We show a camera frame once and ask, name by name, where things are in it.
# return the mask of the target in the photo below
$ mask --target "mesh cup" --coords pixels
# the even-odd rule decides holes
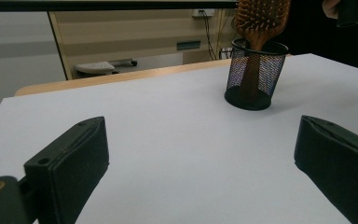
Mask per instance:
[[[226,101],[246,110],[268,108],[271,105],[272,94],[275,91],[289,49],[283,44],[269,41],[261,51],[255,51],[249,49],[249,42],[245,39],[234,40],[232,46],[233,55],[225,93]],[[240,87],[248,59],[253,54],[260,57],[259,82],[257,96],[252,102],[249,102],[241,99]]]

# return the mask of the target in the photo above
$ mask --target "black mesh pencil holder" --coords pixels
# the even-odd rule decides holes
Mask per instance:
[[[268,108],[289,49],[269,41],[261,51],[255,51],[245,39],[234,40],[232,46],[226,100],[246,110]]]

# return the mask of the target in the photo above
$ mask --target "hairbrush bristles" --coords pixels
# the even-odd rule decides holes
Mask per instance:
[[[284,26],[289,7],[290,0],[240,0],[235,14],[237,30],[267,30]]]

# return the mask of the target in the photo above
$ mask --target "white table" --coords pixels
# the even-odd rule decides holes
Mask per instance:
[[[358,69],[289,57],[272,106],[246,111],[224,99],[228,68],[7,98],[0,175],[104,116],[111,165],[77,223],[349,223],[293,157],[301,115],[358,134]]]

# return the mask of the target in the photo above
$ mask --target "wooden hairbrush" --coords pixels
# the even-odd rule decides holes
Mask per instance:
[[[238,34],[251,50],[260,51],[264,44],[280,34],[286,26],[290,0],[239,0],[235,13]],[[242,77],[240,99],[252,103],[257,98],[260,56],[251,54]]]

